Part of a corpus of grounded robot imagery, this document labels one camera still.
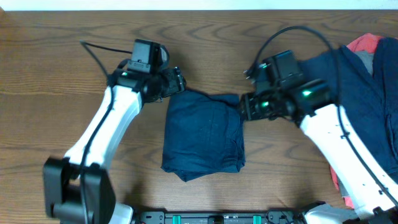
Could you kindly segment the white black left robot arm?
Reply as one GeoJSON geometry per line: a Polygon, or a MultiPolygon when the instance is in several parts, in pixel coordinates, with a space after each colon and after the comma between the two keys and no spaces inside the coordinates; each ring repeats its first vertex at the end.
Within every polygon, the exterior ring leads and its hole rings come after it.
{"type": "Polygon", "coordinates": [[[145,103],[185,90],[178,67],[142,73],[117,68],[81,138],[62,159],[43,167],[45,212],[60,223],[132,223],[134,210],[119,203],[108,175],[116,149],[145,103]]]}

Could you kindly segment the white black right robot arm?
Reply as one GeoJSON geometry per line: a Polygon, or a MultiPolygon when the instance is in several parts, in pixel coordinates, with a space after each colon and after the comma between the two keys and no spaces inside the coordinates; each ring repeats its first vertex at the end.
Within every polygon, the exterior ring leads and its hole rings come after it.
{"type": "Polygon", "coordinates": [[[288,89],[264,85],[242,96],[247,121],[290,118],[332,166],[353,209],[314,203],[297,214],[296,223],[397,223],[397,184],[377,163],[336,105],[327,83],[314,80],[288,89]]]}

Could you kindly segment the navy blue shorts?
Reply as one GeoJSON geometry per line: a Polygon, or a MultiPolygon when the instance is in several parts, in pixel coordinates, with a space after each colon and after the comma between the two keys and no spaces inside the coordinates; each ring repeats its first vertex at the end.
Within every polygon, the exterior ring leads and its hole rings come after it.
{"type": "Polygon", "coordinates": [[[171,97],[165,121],[161,168],[188,182],[245,165],[243,119],[234,94],[187,90],[171,97]]]}

